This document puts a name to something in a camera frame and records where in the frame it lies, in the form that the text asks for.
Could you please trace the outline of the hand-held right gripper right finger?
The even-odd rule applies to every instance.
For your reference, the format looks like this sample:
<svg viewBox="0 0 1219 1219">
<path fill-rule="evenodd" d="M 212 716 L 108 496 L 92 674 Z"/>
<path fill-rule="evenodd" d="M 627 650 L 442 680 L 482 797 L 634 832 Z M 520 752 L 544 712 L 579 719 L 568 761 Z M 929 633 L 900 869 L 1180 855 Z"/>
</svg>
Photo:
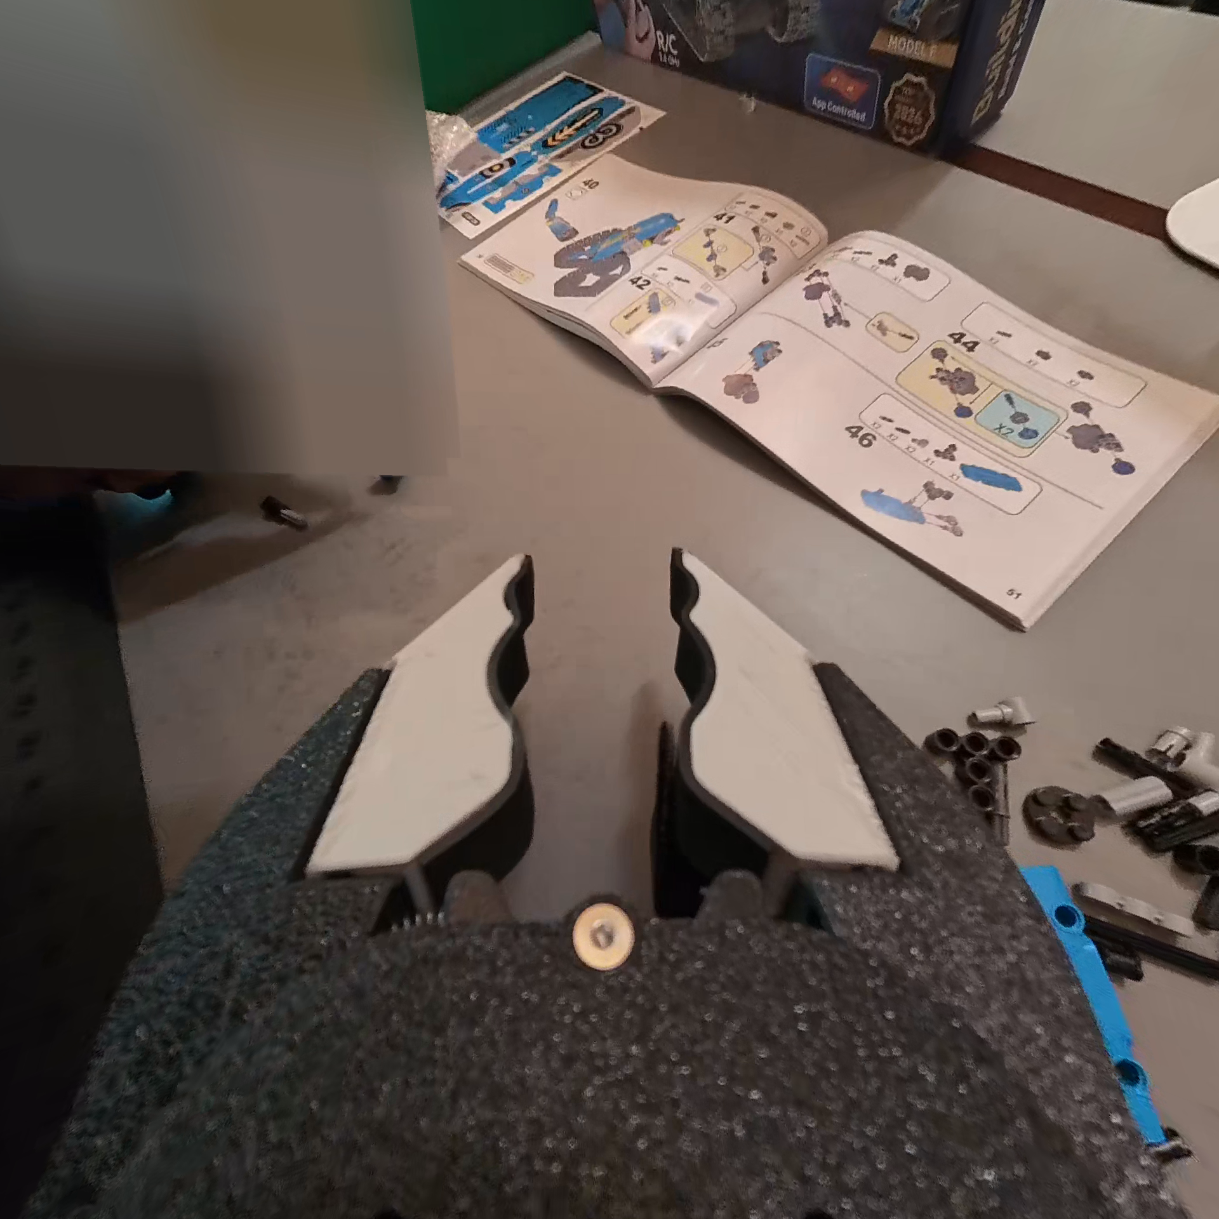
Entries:
<svg viewBox="0 0 1219 1219">
<path fill-rule="evenodd" d="M 668 613 L 688 709 L 658 734 L 655 916 L 695 918 L 725 872 L 760 881 L 777 916 L 801 872 L 897 876 L 810 648 L 688 548 L 668 556 Z"/>
</svg>

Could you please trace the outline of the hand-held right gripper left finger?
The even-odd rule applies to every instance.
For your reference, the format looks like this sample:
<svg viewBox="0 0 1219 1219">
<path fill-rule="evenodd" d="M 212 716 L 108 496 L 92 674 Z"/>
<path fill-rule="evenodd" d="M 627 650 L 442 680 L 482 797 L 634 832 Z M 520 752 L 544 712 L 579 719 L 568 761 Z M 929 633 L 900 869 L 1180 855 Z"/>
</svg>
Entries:
<svg viewBox="0 0 1219 1219">
<path fill-rule="evenodd" d="M 306 877 L 392 876 L 419 916 L 458 872 L 527 857 L 534 794 L 514 704 L 530 680 L 531 556 L 511 556 L 378 671 L 374 709 L 304 859 Z"/>
</svg>

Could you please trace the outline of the grey desk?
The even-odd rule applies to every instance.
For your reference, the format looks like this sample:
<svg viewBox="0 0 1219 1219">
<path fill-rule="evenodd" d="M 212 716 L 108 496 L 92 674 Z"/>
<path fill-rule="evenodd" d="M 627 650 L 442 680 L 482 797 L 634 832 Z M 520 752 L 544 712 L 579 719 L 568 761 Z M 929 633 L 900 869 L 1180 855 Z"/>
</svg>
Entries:
<svg viewBox="0 0 1219 1219">
<path fill-rule="evenodd" d="M 577 72 L 667 116 L 625 155 L 676 176 L 781 190 L 834 236 L 885 229 L 1110 354 L 1216 391 L 1216 277 L 1162 240 L 906 158 L 668 72 L 579 56 Z M 113 573 L 130 704 L 163 888 L 232 803 L 368 666 L 387 660 L 514 552 L 536 568 L 518 700 L 536 799 L 514 913 L 650 897 L 658 725 L 674 678 L 668 552 L 690 548 L 916 741 L 1024 695 L 1014 857 L 1163 910 L 1196 881 L 1103 826 L 1055 848 L 1020 823 L 1033 786 L 1099 790 L 1092 748 L 1163 726 L 1216 732 L 1216 440 L 1025 635 L 827 511 L 688 400 L 650 397 L 592 344 L 475 280 L 442 228 L 460 455 L 375 496 L 359 478 L 206 481 L 185 527 Z M 267 522 L 261 496 L 309 522 Z M 1144 967 L 1123 1008 L 1156 1105 L 1193 1147 L 1193 1217 L 1216 1217 L 1216 983 Z"/>
</svg>

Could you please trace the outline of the blue panel piece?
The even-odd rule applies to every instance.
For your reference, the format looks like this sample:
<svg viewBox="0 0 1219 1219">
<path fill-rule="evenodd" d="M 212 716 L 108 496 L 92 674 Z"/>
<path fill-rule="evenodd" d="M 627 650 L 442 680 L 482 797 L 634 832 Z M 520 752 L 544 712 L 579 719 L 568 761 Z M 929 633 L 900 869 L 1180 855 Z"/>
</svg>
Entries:
<svg viewBox="0 0 1219 1219">
<path fill-rule="evenodd" d="M 1099 1029 L 1106 1054 L 1118 1078 L 1118 1089 L 1127 1099 L 1129 1116 L 1150 1150 L 1163 1150 L 1168 1134 L 1154 1102 L 1150 1075 L 1135 1058 L 1135 1036 L 1121 1011 L 1115 987 L 1107 979 L 1103 958 L 1084 931 L 1084 913 L 1074 904 L 1072 892 L 1060 872 L 1051 864 L 1020 868 L 1020 876 L 1045 910 L 1074 976 L 1089 1001 L 1089 1012 Z"/>
</svg>

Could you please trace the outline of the dark perforated panel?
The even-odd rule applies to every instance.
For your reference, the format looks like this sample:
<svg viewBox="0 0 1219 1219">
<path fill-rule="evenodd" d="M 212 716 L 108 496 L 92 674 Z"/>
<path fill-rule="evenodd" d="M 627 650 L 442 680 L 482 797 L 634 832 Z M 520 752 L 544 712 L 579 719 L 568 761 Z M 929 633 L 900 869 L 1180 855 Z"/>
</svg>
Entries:
<svg viewBox="0 0 1219 1219">
<path fill-rule="evenodd" d="M 0 577 L 0 1206 L 19 1217 L 162 864 L 97 504 L 6 504 Z"/>
</svg>

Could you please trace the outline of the instruction booklet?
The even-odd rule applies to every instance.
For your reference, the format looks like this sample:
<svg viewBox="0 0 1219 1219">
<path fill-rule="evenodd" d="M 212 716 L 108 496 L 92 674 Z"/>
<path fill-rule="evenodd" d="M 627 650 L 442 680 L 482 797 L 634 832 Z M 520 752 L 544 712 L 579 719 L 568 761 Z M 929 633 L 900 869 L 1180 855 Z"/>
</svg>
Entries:
<svg viewBox="0 0 1219 1219">
<path fill-rule="evenodd" d="M 781 194 L 601 158 L 466 270 L 707 405 L 811 491 L 1033 627 L 1216 433 L 1216 393 Z"/>
</svg>

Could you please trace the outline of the blue sticker sheet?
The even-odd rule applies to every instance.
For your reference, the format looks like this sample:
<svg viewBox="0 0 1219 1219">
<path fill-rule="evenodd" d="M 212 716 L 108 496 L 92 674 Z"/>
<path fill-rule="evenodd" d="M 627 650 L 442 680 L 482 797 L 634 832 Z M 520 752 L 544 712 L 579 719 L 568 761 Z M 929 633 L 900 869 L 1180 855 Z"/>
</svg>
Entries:
<svg viewBox="0 0 1219 1219">
<path fill-rule="evenodd" d="M 460 236 L 478 239 L 658 118 L 662 108 L 614 88 L 555 75 L 444 153 L 440 216 Z"/>
</svg>

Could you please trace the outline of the clear plastic bag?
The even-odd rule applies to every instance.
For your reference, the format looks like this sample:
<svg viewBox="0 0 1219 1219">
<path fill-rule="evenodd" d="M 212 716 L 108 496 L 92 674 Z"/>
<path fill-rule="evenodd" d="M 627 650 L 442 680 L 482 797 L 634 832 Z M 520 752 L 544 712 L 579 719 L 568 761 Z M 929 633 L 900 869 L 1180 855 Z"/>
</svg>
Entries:
<svg viewBox="0 0 1219 1219">
<path fill-rule="evenodd" d="M 429 146 L 430 146 L 430 170 L 433 190 L 442 190 L 453 158 L 462 155 L 466 146 L 475 146 L 475 130 L 456 113 L 426 112 Z"/>
</svg>

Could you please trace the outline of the white laptop stand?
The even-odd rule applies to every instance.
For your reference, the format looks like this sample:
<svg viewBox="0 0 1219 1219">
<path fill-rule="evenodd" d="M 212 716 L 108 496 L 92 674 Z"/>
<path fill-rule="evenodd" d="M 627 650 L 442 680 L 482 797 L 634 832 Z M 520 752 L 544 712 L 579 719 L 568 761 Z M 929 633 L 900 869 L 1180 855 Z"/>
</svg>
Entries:
<svg viewBox="0 0 1219 1219">
<path fill-rule="evenodd" d="M 1166 212 L 1168 244 L 1204 266 L 1219 270 L 1219 180 L 1187 190 Z"/>
</svg>

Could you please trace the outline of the dark blue toy set box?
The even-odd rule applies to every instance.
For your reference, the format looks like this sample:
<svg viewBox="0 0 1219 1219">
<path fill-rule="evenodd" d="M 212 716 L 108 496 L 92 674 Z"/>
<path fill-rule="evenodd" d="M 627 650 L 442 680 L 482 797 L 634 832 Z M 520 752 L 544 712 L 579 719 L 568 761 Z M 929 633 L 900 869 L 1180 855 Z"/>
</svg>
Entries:
<svg viewBox="0 0 1219 1219">
<path fill-rule="evenodd" d="M 594 0 L 605 47 L 942 155 L 1003 116 L 1041 0 Z"/>
</svg>

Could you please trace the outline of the green storage bin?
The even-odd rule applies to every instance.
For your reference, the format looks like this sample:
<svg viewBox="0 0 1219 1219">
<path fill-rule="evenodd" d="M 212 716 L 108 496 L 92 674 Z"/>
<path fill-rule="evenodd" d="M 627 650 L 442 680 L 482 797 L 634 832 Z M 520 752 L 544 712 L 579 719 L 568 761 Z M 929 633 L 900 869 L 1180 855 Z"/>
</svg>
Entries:
<svg viewBox="0 0 1219 1219">
<path fill-rule="evenodd" d="M 423 104 L 456 113 L 594 28 L 589 0 L 412 0 Z"/>
</svg>

